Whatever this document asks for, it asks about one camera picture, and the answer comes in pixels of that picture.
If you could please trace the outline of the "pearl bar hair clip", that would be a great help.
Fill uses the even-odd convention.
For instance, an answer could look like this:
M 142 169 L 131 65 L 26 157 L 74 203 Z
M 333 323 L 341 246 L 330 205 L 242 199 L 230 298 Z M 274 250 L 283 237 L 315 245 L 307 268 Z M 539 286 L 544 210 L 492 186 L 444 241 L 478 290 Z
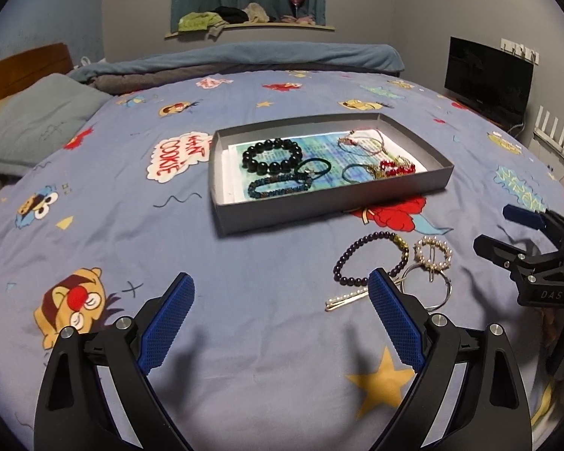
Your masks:
M 333 312 L 334 310 L 340 309 L 342 306 L 355 303 L 368 296 L 369 289 L 367 287 L 356 289 L 355 291 L 329 298 L 325 303 L 325 310 L 326 312 Z

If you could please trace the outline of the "round pearl hair clip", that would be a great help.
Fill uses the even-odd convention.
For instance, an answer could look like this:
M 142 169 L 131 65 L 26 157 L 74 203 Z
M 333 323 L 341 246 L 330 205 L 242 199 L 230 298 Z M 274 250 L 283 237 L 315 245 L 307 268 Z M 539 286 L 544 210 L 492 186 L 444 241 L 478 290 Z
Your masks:
M 429 272 L 441 273 L 452 263 L 449 244 L 435 236 L 424 236 L 414 245 L 415 262 Z

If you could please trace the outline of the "small silver ring bangle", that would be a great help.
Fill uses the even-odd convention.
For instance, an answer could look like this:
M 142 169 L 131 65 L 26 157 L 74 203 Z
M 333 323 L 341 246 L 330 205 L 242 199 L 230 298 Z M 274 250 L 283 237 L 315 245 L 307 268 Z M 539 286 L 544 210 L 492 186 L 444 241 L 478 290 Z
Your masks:
M 351 184 L 365 183 L 377 178 L 378 170 L 369 164 L 353 163 L 345 166 L 341 178 Z

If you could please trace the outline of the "white wifi router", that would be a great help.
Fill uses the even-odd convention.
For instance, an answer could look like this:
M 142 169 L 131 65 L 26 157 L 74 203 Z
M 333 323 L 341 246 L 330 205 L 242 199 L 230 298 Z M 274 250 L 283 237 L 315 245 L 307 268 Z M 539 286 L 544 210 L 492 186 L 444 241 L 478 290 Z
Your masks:
M 564 123 L 542 105 L 538 108 L 534 135 L 545 142 L 546 145 L 549 145 L 555 152 L 564 156 Z

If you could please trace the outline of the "blue cartoon bed sheet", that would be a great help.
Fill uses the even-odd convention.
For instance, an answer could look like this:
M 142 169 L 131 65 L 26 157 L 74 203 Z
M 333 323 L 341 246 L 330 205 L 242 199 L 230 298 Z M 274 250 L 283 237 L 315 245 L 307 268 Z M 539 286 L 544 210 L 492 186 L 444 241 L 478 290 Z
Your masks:
M 447 187 L 223 235 L 209 189 L 220 129 L 295 117 L 379 112 L 454 166 Z M 0 193 L 0 417 L 31 448 L 43 373 L 60 331 L 103 329 L 189 274 L 196 300 L 156 395 L 199 450 L 365 450 L 415 374 L 368 300 L 326 312 L 352 281 L 394 269 L 399 245 L 446 241 L 452 263 L 405 288 L 457 325 L 500 323 L 528 401 L 545 383 L 544 325 L 481 259 L 487 234 L 528 253 L 538 231 L 506 205 L 564 215 L 564 188 L 492 123 L 416 83 L 374 73 L 259 70 L 129 93 L 105 103 L 68 145 Z

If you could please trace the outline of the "grey shallow cardboard box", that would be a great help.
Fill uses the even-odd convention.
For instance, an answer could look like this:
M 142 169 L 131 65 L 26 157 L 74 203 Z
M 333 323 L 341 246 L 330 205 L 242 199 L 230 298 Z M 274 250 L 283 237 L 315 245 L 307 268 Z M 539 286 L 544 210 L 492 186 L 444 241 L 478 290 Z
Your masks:
M 312 185 L 265 184 L 242 165 L 251 145 L 290 139 L 302 149 L 299 172 Z M 221 234 L 235 234 L 305 221 L 384 201 L 418 197 L 447 187 L 453 164 L 400 122 L 379 112 L 270 120 L 220 129 L 209 157 L 209 189 Z

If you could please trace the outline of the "black flat television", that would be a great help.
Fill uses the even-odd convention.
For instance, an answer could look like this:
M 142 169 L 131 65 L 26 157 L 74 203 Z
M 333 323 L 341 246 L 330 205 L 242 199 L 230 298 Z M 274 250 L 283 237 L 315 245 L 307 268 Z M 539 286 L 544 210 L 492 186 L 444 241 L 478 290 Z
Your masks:
M 489 46 L 451 37 L 444 88 L 510 123 L 524 123 L 534 64 Z

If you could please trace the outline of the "blue green printed paper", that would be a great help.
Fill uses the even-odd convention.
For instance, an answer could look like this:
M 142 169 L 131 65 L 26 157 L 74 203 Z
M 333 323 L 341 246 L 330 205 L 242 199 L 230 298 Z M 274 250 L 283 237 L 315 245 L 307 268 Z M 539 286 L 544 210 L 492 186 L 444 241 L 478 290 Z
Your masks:
M 378 128 L 241 142 L 223 149 L 221 159 L 225 201 L 232 204 L 356 185 L 341 178 L 353 163 L 376 167 L 375 180 L 428 170 Z

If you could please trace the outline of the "blue folded blanket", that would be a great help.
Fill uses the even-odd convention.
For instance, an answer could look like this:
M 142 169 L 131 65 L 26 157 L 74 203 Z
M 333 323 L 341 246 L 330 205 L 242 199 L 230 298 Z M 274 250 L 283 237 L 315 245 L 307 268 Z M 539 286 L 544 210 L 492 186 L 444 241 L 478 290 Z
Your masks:
M 89 83 L 103 74 L 147 73 L 215 63 L 245 64 L 245 71 L 304 68 L 382 72 L 390 76 L 404 71 L 400 54 L 387 44 L 259 41 L 208 46 L 131 61 L 94 63 L 71 71 L 69 76 L 79 83 Z

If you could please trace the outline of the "grey blue pillow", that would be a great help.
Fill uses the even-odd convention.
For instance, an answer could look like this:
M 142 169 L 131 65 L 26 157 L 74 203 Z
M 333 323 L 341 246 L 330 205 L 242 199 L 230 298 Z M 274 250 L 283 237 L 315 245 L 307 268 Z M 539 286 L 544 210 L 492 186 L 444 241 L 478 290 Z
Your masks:
M 67 145 L 109 94 L 53 73 L 0 112 L 0 174 L 22 177 Z

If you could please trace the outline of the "grey folded blanket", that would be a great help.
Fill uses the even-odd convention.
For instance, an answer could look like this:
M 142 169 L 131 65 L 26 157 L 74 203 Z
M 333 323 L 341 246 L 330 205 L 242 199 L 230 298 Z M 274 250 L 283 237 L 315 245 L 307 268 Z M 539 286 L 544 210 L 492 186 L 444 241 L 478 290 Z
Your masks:
M 183 66 L 147 73 L 103 74 L 90 79 L 89 86 L 112 96 L 121 96 L 154 88 L 155 86 L 183 82 L 183 80 L 189 79 L 199 79 L 212 74 L 242 72 L 246 69 L 245 64 L 215 63 Z

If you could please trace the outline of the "pink cloth on sill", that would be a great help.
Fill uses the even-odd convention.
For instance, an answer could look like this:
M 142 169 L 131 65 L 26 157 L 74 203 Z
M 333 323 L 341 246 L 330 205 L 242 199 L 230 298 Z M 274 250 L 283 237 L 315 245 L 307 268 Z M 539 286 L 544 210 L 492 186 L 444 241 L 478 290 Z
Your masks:
M 285 24 L 296 24 L 297 26 L 314 26 L 316 20 L 307 15 L 306 17 L 293 17 L 292 15 L 283 15 L 281 17 L 281 23 Z

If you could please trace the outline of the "wooden headboard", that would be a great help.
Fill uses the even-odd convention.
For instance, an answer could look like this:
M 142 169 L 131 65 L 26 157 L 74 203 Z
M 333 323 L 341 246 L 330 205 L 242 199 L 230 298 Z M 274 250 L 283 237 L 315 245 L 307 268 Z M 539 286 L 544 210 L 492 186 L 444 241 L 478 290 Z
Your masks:
M 73 61 L 64 43 L 34 48 L 0 60 L 0 100 L 53 73 L 67 74 Z

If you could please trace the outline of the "wooden window sill shelf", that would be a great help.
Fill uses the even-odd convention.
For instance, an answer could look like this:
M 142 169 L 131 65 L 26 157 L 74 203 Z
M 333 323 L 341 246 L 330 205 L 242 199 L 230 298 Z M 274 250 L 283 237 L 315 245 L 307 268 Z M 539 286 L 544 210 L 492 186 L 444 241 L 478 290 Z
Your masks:
M 219 37 L 220 34 L 227 32 L 228 30 L 317 30 L 318 32 L 330 32 L 333 33 L 336 30 L 334 26 L 322 26 L 321 24 L 310 24 L 310 23 L 227 23 L 217 26 L 214 33 L 210 30 L 185 30 L 182 33 L 174 32 L 164 35 L 165 40 L 178 39 L 184 36 L 190 36 L 193 34 L 204 34 L 207 37 Z

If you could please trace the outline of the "green cloth on sill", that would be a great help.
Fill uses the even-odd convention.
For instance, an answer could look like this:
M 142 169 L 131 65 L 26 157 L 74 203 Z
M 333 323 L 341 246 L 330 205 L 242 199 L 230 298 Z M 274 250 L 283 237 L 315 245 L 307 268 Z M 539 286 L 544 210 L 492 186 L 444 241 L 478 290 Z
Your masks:
M 226 24 L 216 12 L 189 12 L 178 20 L 177 30 L 182 34 L 204 32 L 208 37 L 217 38 Z

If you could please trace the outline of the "black cloth on sill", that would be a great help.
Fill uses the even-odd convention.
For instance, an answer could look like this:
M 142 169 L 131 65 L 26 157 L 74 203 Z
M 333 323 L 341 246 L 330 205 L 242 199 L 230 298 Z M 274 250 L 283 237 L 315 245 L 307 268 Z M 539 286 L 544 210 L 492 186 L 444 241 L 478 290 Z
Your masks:
M 241 8 L 230 6 L 219 6 L 214 9 L 221 19 L 227 24 L 242 24 L 249 21 L 249 15 Z

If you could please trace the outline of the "beige cloth on sill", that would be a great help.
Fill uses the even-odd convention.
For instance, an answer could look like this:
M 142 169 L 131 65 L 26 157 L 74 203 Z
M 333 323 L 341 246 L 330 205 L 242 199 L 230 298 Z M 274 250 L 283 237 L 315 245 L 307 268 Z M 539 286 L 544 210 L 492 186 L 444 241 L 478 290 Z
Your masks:
M 246 13 L 249 23 L 268 23 L 270 21 L 270 17 L 268 13 L 266 13 L 265 8 L 259 3 L 251 2 L 247 4 L 243 11 Z

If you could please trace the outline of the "white wall socket strip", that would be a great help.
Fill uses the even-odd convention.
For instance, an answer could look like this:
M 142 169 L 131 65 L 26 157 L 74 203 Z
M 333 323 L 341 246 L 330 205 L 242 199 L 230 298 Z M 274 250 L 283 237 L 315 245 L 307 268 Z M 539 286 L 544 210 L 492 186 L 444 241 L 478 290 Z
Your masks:
M 525 59 L 534 65 L 538 65 L 540 63 L 540 54 L 534 49 L 526 47 L 524 44 L 519 44 L 507 39 L 501 39 L 500 49 L 510 55 Z

